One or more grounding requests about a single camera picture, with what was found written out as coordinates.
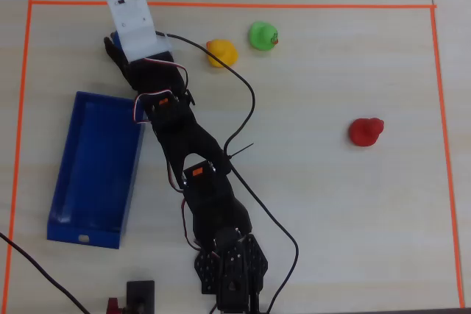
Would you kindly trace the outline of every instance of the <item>black cable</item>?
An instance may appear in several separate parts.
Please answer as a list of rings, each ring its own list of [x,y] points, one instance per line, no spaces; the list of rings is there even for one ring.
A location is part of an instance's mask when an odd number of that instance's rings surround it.
[[[211,308],[209,314],[213,314],[213,313],[214,313],[214,310],[216,310],[217,306],[218,306],[218,304],[216,303],[216,304],[214,305],[214,307]]]
[[[242,185],[247,189],[247,191],[250,193],[250,195],[253,196],[253,198],[256,200],[256,202],[261,206],[261,208],[263,209],[263,211],[265,211],[265,213],[271,218],[271,220],[273,221],[273,223],[275,223],[282,231],[283,233],[291,240],[291,242],[293,242],[294,244],[294,260],[293,260],[293,265],[291,265],[291,268],[289,269],[289,272],[288,274],[286,275],[285,279],[283,280],[283,282],[281,283],[281,286],[277,289],[277,291],[275,292],[275,295],[273,296],[272,298],[272,301],[270,302],[270,305],[268,307],[268,310],[266,311],[266,314],[269,314],[270,313],[270,310],[272,310],[272,307],[273,307],[273,304],[275,303],[275,300],[276,298],[278,297],[278,295],[280,294],[281,290],[285,287],[287,281],[289,280],[289,278],[291,277],[291,274],[293,273],[294,271],[294,268],[296,268],[296,264],[297,264],[297,258],[299,257],[300,255],[300,248],[299,246],[297,245],[297,242],[296,240],[294,239],[294,237],[286,230],[285,227],[283,227],[283,225],[278,222],[278,220],[272,215],[272,213],[266,208],[265,204],[258,198],[258,196],[254,193],[254,191],[250,188],[250,186],[247,184],[247,182],[244,180],[244,178],[242,178],[242,176],[237,172],[236,168],[234,168],[233,164],[231,162],[229,162],[230,164],[230,168],[233,170],[235,176],[238,178],[238,180],[242,183]]]
[[[221,64],[222,66],[224,66],[228,71],[230,71],[231,73],[233,73],[234,75],[236,75],[250,90],[250,95],[252,96],[252,107],[250,108],[250,112],[249,114],[247,115],[247,117],[244,119],[244,121],[242,122],[242,124],[240,125],[240,127],[231,135],[229,136],[229,138],[227,139],[226,143],[224,144],[224,155],[226,157],[228,157],[227,155],[227,147],[229,146],[229,143],[233,140],[233,138],[235,138],[239,132],[241,132],[241,130],[245,127],[245,125],[247,124],[247,122],[249,121],[250,117],[252,117],[252,114],[253,114],[253,111],[255,109],[255,92],[253,91],[252,89],[252,86],[250,86],[250,84],[247,82],[247,80],[245,80],[241,75],[239,75],[234,69],[232,69],[230,66],[228,66],[226,63],[222,62],[218,57],[216,57],[213,53],[211,53],[210,51],[208,51],[205,47],[199,45],[198,43],[195,43],[193,42],[192,40],[188,40],[184,37],[181,37],[181,36],[177,36],[177,35],[171,35],[169,33],[167,34],[164,34],[162,32],[157,32],[156,33],[159,35],[159,36],[167,36],[167,37],[170,37],[170,38],[176,38],[178,40],[182,40],[183,42],[186,42],[186,43],[189,43],[191,44],[192,46],[195,46],[199,49],[201,49],[202,51],[204,51],[204,53],[206,53],[207,55],[209,55],[210,57],[212,57],[216,62],[218,62],[219,64]]]
[[[3,239],[5,242],[7,242],[8,244],[10,244],[13,248],[15,248],[15,250],[20,253],[21,255],[23,255],[25,258],[28,259],[28,261],[33,264],[33,266],[39,271],[41,272],[41,274],[50,282],[52,283],[58,290],[60,290],[62,293],[64,293],[76,306],[78,306],[78,308],[84,312],[84,314],[90,314],[90,312],[88,310],[85,309],[85,307],[79,302],[77,301],[77,299],[71,295],[71,293],[66,290],[63,286],[61,286],[55,279],[53,279],[47,272],[46,270],[44,270],[39,264],[38,262],[36,262],[36,260],[34,260],[28,253],[26,253],[22,248],[20,248],[19,246],[17,246],[12,240],[10,240],[6,235],[4,235],[3,233],[0,232],[0,238]]]
[[[156,32],[158,35],[160,36],[164,36],[164,34],[162,32]],[[229,138],[227,139],[226,143],[224,144],[224,155],[227,156],[227,146],[229,145],[230,141],[235,138],[237,136],[237,134],[239,132],[241,132],[241,130],[245,127],[245,124],[247,124],[248,120],[250,119],[250,117],[252,117],[252,114],[253,114],[253,111],[255,109],[255,92],[252,88],[252,86],[250,86],[250,83],[248,83],[247,80],[245,80],[241,75],[239,75],[236,71],[234,71],[230,66],[226,65],[224,62],[222,62],[218,57],[216,57],[213,53],[211,53],[210,51],[208,51],[205,47],[199,45],[198,43],[195,43],[193,42],[192,40],[188,40],[184,37],[180,37],[180,36],[177,36],[177,35],[171,35],[171,34],[166,34],[168,37],[170,38],[176,38],[178,40],[182,40],[183,42],[186,42],[186,43],[189,43],[191,44],[192,46],[195,46],[199,49],[201,49],[202,51],[204,51],[204,53],[206,53],[207,55],[209,55],[210,57],[212,57],[216,62],[218,62],[219,64],[221,64],[222,66],[224,66],[228,71],[230,71],[231,73],[233,73],[234,75],[236,75],[249,89],[250,91],[250,95],[252,96],[252,107],[250,108],[250,112],[249,112],[249,115],[245,118],[244,122],[242,123],[242,125],[231,135],[229,136]],[[232,171],[234,172],[235,176],[238,178],[238,180],[242,183],[242,185],[247,189],[247,191],[250,193],[250,195],[252,195],[252,197],[256,200],[256,202],[261,206],[261,208],[263,209],[263,211],[265,211],[265,213],[271,218],[271,220],[273,221],[273,223],[275,223],[282,231],[283,233],[285,233],[285,235],[291,240],[291,242],[293,242],[294,244],[294,261],[293,261],[293,265],[291,266],[291,268],[289,269],[289,272],[288,274],[286,275],[286,278],[283,280],[283,282],[281,283],[281,286],[277,289],[277,291],[275,292],[275,295],[273,296],[272,298],[272,301],[270,302],[270,305],[268,307],[268,310],[266,311],[266,314],[269,314],[270,313],[270,310],[272,310],[272,307],[273,307],[273,304],[275,303],[275,300],[276,298],[278,297],[278,295],[280,294],[281,290],[285,287],[286,283],[288,282],[289,278],[291,277],[291,274],[293,274],[293,271],[294,271],[294,268],[296,268],[296,264],[297,264],[297,259],[300,255],[300,248],[299,246],[297,245],[297,242],[296,240],[294,239],[294,237],[286,230],[285,227],[283,227],[283,225],[278,222],[278,220],[272,215],[272,213],[268,210],[268,208],[265,206],[265,204],[258,198],[257,194],[255,194],[255,192],[252,190],[252,188],[247,184],[247,182],[244,180],[244,178],[242,178],[242,176],[239,174],[239,172],[237,172],[236,168],[234,167],[234,165],[229,161],[229,164],[230,164],[230,168],[232,169]]]

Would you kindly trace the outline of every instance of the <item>blue tray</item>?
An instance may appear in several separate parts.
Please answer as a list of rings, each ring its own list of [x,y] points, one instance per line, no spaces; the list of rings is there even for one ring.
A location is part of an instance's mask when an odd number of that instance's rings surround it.
[[[132,108],[130,99],[77,92],[47,239],[119,248],[144,131]]]

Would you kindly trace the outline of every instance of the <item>orange tape line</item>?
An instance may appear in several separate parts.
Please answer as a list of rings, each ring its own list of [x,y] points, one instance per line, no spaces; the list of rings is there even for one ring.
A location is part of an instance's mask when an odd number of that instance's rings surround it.
[[[106,1],[33,0],[42,5],[106,5]],[[238,7],[255,9],[431,9],[434,4],[236,4],[236,3],[192,3],[185,1],[149,1],[150,7]]]
[[[24,33],[24,46],[23,46],[23,65],[21,66],[20,100],[18,103],[18,123],[16,125],[15,167],[13,170],[12,205],[10,208],[10,228],[8,229],[8,238],[11,240],[13,239],[13,231],[15,227],[16,192],[18,190],[18,172],[20,168],[21,126],[23,123],[24,88],[26,84],[26,64],[28,63],[29,29],[31,27],[31,11],[32,11],[32,0],[28,0],[28,13],[26,14],[26,29]],[[3,301],[1,303],[1,314],[7,313],[8,286],[10,283],[11,261],[12,261],[12,247],[9,244],[7,247],[7,261],[5,265],[5,280],[4,280],[4,286],[3,286]]]
[[[456,285],[458,287],[459,307],[464,308],[463,281],[461,278],[461,256],[459,251],[458,222],[456,221],[455,192],[453,173],[451,170],[450,145],[448,143],[447,116],[443,98],[442,70],[440,69],[439,41],[436,35],[435,9],[430,9],[432,23],[433,50],[435,52],[436,81],[439,88],[440,113],[442,115],[443,142],[445,144],[445,160],[447,161],[448,190],[450,191],[451,226],[453,230],[453,248],[455,252]]]

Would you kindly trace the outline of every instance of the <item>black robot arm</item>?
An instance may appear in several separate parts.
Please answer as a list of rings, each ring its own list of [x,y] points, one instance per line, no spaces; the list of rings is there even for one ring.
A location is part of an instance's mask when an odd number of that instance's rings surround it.
[[[108,55],[138,92],[139,101],[193,213],[193,231],[201,252],[195,269],[202,293],[216,294],[226,313],[258,313],[258,294],[268,263],[255,237],[249,213],[234,196],[227,175],[229,157],[197,122],[193,97],[178,69],[148,60],[128,63],[124,52],[105,38]],[[169,52],[150,59],[173,62]],[[184,170],[185,158],[205,161]]]

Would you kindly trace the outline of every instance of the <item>white plastic piece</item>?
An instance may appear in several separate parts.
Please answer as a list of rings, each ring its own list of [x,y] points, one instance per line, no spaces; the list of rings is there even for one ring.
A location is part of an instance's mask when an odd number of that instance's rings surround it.
[[[170,50],[155,34],[147,0],[109,0],[108,6],[128,62]]]

